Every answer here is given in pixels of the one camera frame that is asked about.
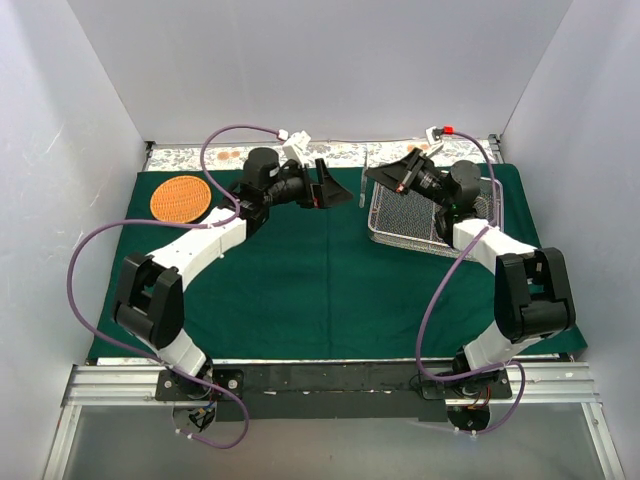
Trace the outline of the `metal mesh instrument tray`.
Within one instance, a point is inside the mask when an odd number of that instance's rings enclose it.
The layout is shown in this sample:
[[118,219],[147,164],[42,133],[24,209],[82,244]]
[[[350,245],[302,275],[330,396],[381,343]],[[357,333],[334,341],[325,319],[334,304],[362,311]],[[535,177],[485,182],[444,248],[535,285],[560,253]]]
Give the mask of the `metal mesh instrument tray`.
[[[504,225],[503,185],[488,177],[480,181],[475,208],[481,218]],[[437,235],[434,214],[438,205],[416,192],[406,196],[374,184],[368,214],[369,237],[377,243],[442,257],[455,258],[459,252]]]

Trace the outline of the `round woven bamboo tray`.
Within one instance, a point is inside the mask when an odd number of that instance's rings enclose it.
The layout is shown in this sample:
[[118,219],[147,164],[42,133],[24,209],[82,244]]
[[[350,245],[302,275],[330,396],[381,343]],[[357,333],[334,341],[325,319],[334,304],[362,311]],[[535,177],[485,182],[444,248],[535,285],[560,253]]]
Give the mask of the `round woven bamboo tray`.
[[186,224],[201,218],[211,200],[210,187],[203,179],[180,175],[163,182],[154,190],[149,207],[158,221]]

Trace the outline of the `steel tweezers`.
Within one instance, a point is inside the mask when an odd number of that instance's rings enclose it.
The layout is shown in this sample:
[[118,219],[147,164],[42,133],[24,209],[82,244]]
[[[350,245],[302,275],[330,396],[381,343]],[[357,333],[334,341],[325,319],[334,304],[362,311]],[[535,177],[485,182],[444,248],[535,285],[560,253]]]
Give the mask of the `steel tweezers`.
[[361,169],[361,176],[360,176],[360,191],[359,191],[359,200],[358,200],[358,206],[360,209],[364,209],[365,205],[366,205],[366,199],[367,199],[367,183],[368,183],[368,179],[366,176],[366,170],[368,169],[369,166],[369,151],[365,150],[364,152],[364,160],[363,160],[363,166]]

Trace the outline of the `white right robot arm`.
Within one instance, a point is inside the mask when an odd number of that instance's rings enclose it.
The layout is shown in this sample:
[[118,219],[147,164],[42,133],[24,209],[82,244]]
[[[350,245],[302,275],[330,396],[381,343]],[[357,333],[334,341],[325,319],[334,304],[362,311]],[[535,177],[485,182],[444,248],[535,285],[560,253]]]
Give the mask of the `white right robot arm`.
[[415,149],[399,161],[369,168],[366,176],[400,195],[416,192],[434,202],[438,236],[459,256],[475,258],[494,277],[494,313],[489,326],[463,346],[449,375],[422,373],[452,383],[464,397],[475,397],[489,384],[489,374],[504,369],[526,348],[571,329],[575,307],[562,252],[522,243],[478,216],[481,172],[468,160],[439,170]]

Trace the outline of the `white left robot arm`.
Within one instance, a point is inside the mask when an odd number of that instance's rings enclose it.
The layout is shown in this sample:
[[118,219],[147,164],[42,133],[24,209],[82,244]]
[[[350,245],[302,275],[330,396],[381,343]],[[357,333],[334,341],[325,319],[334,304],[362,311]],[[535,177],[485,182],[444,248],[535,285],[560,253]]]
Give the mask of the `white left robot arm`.
[[136,337],[168,367],[180,371],[178,387],[193,400],[205,398],[213,386],[210,360],[186,332],[184,293],[214,261],[253,236],[277,205],[295,203],[305,209],[328,209],[352,200],[352,193],[330,174],[322,159],[316,177],[290,159],[279,161],[272,148],[252,149],[241,177],[199,229],[191,229],[151,253],[125,257],[112,309],[116,324]]

